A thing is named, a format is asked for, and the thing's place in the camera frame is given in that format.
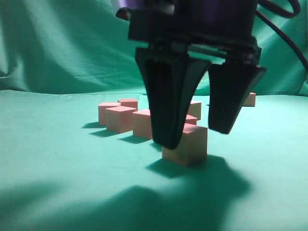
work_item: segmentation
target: wooden block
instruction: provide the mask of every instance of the wooden block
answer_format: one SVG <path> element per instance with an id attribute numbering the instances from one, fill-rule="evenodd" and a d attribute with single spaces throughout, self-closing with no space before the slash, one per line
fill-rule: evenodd
<path id="1" fill-rule="evenodd" d="M 185 124 L 182 138 L 174 150 L 162 147 L 162 157 L 183 166 L 207 159 L 207 128 Z"/>
<path id="2" fill-rule="evenodd" d="M 255 107 L 256 106 L 256 94 L 251 92 L 243 104 L 243 107 Z"/>
<path id="3" fill-rule="evenodd" d="M 121 106 L 124 107 L 133 107 L 138 110 L 138 100 L 135 99 L 120 99 L 118 100 L 118 103 L 121 103 Z"/>
<path id="4" fill-rule="evenodd" d="M 197 125 L 197 118 L 191 115 L 186 115 L 185 123 Z"/>
<path id="5" fill-rule="evenodd" d="M 98 105 L 98 123 L 100 125 L 106 124 L 106 109 L 110 107 L 118 107 L 121 106 L 121 103 L 100 103 Z"/>
<path id="6" fill-rule="evenodd" d="M 201 109 L 202 109 L 202 102 L 201 101 L 191 101 L 191 105 L 188 109 L 188 114 L 190 116 L 194 116 L 197 118 L 197 120 L 201 119 Z"/>
<path id="7" fill-rule="evenodd" d="M 123 133 L 133 130 L 133 107 L 110 107 L 106 109 L 106 128 L 110 131 Z"/>
<path id="8" fill-rule="evenodd" d="M 153 138 L 149 109 L 133 112 L 133 135 L 150 140 Z"/>

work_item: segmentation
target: black cable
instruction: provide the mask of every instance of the black cable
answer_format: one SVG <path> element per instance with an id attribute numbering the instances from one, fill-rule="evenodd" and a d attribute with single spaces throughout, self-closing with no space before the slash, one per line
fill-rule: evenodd
<path id="1" fill-rule="evenodd" d="M 295 43 L 285 34 L 283 33 L 274 23 L 272 23 L 265 15 L 257 11 L 256 15 L 265 22 L 270 28 L 272 28 L 296 53 L 299 60 L 302 62 L 304 68 L 308 72 L 308 62 L 303 55 L 303 53 L 300 51 L 300 49 L 295 45 Z"/>
<path id="2" fill-rule="evenodd" d="M 273 13 L 284 17 L 284 18 L 294 18 L 297 16 L 301 9 L 298 0 L 288 0 L 293 8 L 293 13 L 286 11 L 285 9 L 281 8 L 280 6 L 276 5 L 275 3 L 269 0 L 259 0 L 259 4 L 263 6 L 265 9 L 272 11 Z"/>

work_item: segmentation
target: table surface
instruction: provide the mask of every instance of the table surface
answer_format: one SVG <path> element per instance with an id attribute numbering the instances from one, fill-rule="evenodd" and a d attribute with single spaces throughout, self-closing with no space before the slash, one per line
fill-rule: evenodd
<path id="1" fill-rule="evenodd" d="M 1 231 L 307 231 L 308 97 L 257 96 L 208 161 L 181 167 L 98 104 L 136 94 L 0 91 Z M 209 97 L 202 101 L 207 126 Z"/>

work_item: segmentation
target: green backdrop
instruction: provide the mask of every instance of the green backdrop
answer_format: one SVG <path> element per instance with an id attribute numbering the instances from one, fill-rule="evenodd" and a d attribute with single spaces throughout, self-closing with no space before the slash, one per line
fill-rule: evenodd
<path id="1" fill-rule="evenodd" d="M 276 0 L 285 8 L 288 2 Z M 262 11 L 307 54 L 307 1 L 287 20 Z M 134 62 L 137 43 L 128 23 L 113 16 L 109 0 L 0 0 L 0 90 L 41 93 L 144 94 Z M 307 74 L 293 51 L 256 19 L 266 77 L 257 94 L 308 95 Z M 197 95 L 209 94 L 207 76 Z"/>

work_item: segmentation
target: block being grasped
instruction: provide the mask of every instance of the block being grasped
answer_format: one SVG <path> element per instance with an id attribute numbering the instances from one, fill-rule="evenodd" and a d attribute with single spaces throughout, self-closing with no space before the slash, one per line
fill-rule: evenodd
<path id="1" fill-rule="evenodd" d="M 185 124 L 178 147 L 162 147 L 162 157 L 183 166 L 203 162 L 207 159 L 207 128 Z"/>
<path id="2" fill-rule="evenodd" d="M 100 125 L 106 124 L 106 109 L 110 107 L 118 107 L 121 106 L 121 103 L 100 103 L 98 105 L 98 123 Z"/>
<path id="3" fill-rule="evenodd" d="M 190 116 L 196 117 L 197 120 L 200 120 L 201 119 L 201 110 L 202 110 L 202 102 L 192 100 L 187 114 L 189 114 Z"/>
<path id="4" fill-rule="evenodd" d="M 191 115 L 186 115 L 185 123 L 197 125 L 197 118 Z"/>
<path id="5" fill-rule="evenodd" d="M 121 103 L 121 106 L 124 107 L 133 107 L 138 110 L 138 100 L 135 99 L 120 99 L 118 100 L 118 103 Z"/>
<path id="6" fill-rule="evenodd" d="M 133 107 L 111 107 L 106 109 L 107 130 L 123 133 L 133 130 Z"/>
<path id="7" fill-rule="evenodd" d="M 149 109 L 133 112 L 133 135 L 150 140 L 153 138 Z"/>
<path id="8" fill-rule="evenodd" d="M 243 107 L 255 107 L 256 106 L 256 94 L 251 92 L 243 104 Z"/>

